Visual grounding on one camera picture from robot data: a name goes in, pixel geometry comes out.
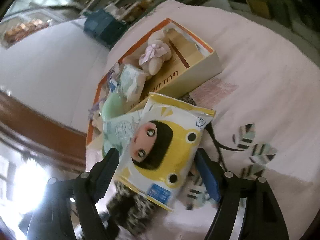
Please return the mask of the blue water jug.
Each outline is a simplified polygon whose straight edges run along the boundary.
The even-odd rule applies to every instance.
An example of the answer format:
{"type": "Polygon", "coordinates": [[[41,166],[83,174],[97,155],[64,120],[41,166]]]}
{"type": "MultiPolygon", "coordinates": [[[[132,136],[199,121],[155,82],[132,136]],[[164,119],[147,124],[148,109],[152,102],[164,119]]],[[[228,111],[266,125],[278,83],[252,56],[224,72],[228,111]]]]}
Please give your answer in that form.
{"type": "Polygon", "coordinates": [[[126,24],[116,20],[110,13],[99,9],[89,14],[84,23],[84,32],[109,50],[126,31],[126,24]]]}

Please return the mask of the leopard print scrunchie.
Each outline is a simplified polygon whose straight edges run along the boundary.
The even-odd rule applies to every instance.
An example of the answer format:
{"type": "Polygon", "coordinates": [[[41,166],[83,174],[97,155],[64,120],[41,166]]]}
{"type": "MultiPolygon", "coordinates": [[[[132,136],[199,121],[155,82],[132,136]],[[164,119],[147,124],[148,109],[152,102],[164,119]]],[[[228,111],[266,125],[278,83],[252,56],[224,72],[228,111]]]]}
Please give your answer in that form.
{"type": "Polygon", "coordinates": [[[132,191],[121,181],[115,181],[114,184],[116,193],[107,204],[111,218],[134,236],[144,233],[158,205],[132,191]]]}

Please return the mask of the yellow cartoon girl tissue pack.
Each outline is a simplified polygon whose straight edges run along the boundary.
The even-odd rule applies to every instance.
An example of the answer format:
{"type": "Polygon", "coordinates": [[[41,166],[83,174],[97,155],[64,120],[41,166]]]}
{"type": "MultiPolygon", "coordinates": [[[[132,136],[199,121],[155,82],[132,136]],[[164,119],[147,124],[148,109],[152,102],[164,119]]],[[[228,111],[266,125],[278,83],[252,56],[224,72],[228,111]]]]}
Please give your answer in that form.
{"type": "Polygon", "coordinates": [[[114,179],[166,210],[185,183],[215,111],[150,93],[114,179]]]}

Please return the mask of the white plush rabbit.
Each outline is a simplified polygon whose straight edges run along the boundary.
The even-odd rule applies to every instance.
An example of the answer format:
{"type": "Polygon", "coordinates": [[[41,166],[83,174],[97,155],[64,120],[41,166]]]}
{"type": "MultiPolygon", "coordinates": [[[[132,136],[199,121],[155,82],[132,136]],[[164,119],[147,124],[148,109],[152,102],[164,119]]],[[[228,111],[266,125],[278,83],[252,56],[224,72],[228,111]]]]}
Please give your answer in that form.
{"type": "Polygon", "coordinates": [[[99,112],[95,112],[92,116],[91,124],[95,127],[99,132],[103,131],[103,119],[99,112]]]}

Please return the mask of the orange rimmed cardboard box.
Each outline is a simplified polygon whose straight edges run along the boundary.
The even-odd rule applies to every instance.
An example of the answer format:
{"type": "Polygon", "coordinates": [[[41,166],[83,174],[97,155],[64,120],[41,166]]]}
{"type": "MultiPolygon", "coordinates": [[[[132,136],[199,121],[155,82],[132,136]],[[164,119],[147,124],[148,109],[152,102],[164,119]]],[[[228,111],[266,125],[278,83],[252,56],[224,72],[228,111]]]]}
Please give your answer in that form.
{"type": "MultiPolygon", "coordinates": [[[[169,38],[172,57],[169,61],[164,62],[161,70],[155,76],[146,79],[141,97],[137,102],[127,102],[119,92],[118,83],[118,87],[113,93],[118,93],[125,99],[125,113],[143,107],[151,92],[178,99],[222,71],[217,52],[209,44],[184,26],[166,18],[137,40],[123,55],[116,58],[110,57],[107,61],[107,72],[115,64],[119,64],[123,71],[125,66],[122,63],[123,58],[131,54],[138,56],[143,54],[148,46],[147,41],[150,35],[161,29],[165,30],[169,38]]],[[[105,75],[97,87],[94,104],[102,98],[107,99],[110,95],[106,81],[107,76],[105,75]]],[[[92,124],[89,124],[86,138],[87,148],[101,149],[103,146],[102,138],[103,131],[99,132],[92,124]]]]}

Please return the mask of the green patterned tissue pack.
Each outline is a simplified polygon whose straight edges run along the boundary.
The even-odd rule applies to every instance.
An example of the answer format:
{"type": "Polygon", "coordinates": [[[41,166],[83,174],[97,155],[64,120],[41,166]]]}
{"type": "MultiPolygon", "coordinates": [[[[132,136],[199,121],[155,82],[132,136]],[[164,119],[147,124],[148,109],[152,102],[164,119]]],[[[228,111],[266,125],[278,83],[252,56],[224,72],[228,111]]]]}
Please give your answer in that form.
{"type": "Polygon", "coordinates": [[[124,96],[127,102],[139,101],[144,84],[146,82],[146,73],[131,64],[125,64],[119,78],[119,92],[124,96]]]}

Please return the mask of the mint green soft pad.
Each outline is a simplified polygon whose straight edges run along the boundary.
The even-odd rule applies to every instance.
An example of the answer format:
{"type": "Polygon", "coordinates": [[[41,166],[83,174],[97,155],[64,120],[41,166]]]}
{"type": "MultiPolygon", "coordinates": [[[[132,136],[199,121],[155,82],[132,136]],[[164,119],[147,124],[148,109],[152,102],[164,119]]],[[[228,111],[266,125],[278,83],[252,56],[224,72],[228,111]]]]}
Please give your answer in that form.
{"type": "Polygon", "coordinates": [[[123,115],[124,113],[125,99],[118,93],[112,93],[109,95],[101,110],[103,122],[123,115]]]}

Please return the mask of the brown wooden headboard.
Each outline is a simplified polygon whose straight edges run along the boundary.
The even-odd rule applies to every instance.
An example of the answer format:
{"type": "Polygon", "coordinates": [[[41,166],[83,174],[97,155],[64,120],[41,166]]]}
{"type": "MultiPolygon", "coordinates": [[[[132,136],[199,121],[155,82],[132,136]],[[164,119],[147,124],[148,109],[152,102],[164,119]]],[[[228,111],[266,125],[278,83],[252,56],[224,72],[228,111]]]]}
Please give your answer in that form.
{"type": "Polygon", "coordinates": [[[1,133],[39,159],[79,172],[86,166],[86,135],[37,113],[1,92],[1,133]]]}

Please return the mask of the plush doll in lilac dress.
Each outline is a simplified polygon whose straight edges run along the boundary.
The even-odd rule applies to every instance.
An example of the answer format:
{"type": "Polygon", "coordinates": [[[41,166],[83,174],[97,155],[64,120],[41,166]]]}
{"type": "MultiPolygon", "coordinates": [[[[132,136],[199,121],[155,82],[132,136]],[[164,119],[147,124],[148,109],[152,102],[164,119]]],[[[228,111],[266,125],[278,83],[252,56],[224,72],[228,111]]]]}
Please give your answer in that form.
{"type": "Polygon", "coordinates": [[[150,35],[143,54],[140,56],[131,54],[123,58],[123,64],[130,64],[146,73],[146,79],[155,76],[165,61],[169,61],[172,52],[169,46],[169,38],[164,29],[158,30],[150,35]]]}

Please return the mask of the green floral tissue pack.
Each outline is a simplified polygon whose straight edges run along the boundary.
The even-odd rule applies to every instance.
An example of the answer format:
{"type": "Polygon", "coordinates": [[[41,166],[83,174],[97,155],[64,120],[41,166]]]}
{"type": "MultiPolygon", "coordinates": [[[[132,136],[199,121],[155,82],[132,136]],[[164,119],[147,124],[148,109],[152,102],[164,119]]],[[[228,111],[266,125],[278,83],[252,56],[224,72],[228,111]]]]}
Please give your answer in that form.
{"type": "Polygon", "coordinates": [[[127,147],[133,137],[135,129],[142,118],[143,110],[130,112],[103,123],[103,158],[111,148],[115,148],[119,155],[127,147]]]}

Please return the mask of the blue cartoon tissue pack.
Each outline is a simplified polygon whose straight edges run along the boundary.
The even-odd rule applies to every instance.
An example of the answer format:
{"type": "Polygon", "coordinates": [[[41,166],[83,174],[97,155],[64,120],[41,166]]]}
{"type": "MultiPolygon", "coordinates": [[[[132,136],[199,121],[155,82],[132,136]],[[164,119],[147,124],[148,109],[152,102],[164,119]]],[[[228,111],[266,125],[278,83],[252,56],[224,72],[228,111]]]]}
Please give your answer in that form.
{"type": "Polygon", "coordinates": [[[108,94],[112,94],[116,88],[118,87],[119,83],[119,77],[121,75],[121,68],[119,64],[115,64],[106,74],[107,76],[107,88],[108,88],[108,94]]]}

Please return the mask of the pink bed quilt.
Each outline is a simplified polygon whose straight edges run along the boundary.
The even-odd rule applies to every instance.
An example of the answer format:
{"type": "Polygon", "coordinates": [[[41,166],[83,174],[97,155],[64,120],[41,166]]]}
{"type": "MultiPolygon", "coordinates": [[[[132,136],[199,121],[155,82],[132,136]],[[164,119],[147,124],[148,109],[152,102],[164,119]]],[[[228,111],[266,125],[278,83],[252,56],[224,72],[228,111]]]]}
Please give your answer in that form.
{"type": "Polygon", "coordinates": [[[222,72],[187,95],[213,109],[202,147],[227,170],[270,184],[290,239],[319,239],[319,68],[294,44],[236,13],[166,1],[131,27],[110,51],[112,66],[169,18],[206,41],[222,72]]]}

